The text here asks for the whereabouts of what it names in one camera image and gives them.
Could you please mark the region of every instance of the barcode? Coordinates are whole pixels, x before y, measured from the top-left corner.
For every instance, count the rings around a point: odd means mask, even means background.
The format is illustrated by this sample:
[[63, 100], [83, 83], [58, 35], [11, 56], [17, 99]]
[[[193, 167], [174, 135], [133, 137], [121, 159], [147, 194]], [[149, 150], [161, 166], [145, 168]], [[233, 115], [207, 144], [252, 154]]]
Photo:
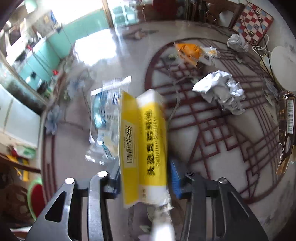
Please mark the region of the barcode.
[[287, 109], [288, 109], [288, 126], [287, 133], [293, 134], [294, 130], [294, 100], [287, 100]]
[[133, 163], [133, 129], [126, 125], [126, 162]]

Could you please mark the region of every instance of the white crumpled wrapper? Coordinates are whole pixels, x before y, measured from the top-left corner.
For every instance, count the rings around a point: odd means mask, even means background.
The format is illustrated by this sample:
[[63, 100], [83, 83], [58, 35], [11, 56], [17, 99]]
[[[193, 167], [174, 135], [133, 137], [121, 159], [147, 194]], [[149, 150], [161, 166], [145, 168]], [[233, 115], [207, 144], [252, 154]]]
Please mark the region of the white crumpled wrapper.
[[227, 40], [227, 46], [240, 53], [246, 53], [249, 50], [249, 44], [241, 34], [232, 34]]
[[244, 90], [230, 73], [218, 70], [208, 74], [193, 86], [193, 91], [201, 93], [209, 103], [217, 100], [224, 110], [234, 115], [245, 112], [241, 100], [245, 99]]

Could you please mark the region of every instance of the white barcode label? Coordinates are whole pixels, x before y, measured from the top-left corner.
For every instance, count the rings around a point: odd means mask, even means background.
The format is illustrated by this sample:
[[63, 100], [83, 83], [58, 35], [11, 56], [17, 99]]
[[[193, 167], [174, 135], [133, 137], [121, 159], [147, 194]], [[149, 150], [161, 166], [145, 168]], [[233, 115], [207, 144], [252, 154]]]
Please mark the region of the white barcode label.
[[294, 130], [294, 100], [287, 100], [287, 110], [288, 110], [288, 125], [287, 133], [293, 134]]
[[124, 121], [124, 139], [123, 139], [123, 148], [124, 148], [124, 167], [135, 167], [135, 148], [134, 148], [134, 136], [135, 129], [134, 125]]

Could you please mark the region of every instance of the red and white checkered pattern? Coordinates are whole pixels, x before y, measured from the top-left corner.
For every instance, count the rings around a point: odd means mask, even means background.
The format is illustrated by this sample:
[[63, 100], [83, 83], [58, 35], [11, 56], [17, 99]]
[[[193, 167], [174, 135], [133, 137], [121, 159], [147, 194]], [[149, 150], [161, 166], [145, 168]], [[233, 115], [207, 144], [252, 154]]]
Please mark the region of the red and white checkered pattern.
[[244, 11], [232, 28], [252, 45], [261, 41], [274, 18], [256, 5], [247, 2]]

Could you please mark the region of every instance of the clear plastic package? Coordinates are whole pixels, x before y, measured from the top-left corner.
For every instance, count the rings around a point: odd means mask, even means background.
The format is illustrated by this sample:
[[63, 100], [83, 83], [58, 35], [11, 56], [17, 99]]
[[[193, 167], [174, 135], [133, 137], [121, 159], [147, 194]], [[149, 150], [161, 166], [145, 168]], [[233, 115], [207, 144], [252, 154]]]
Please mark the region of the clear plastic package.
[[118, 160], [118, 118], [121, 90], [128, 91], [131, 76], [114, 79], [91, 92], [90, 147], [85, 159], [105, 165]]

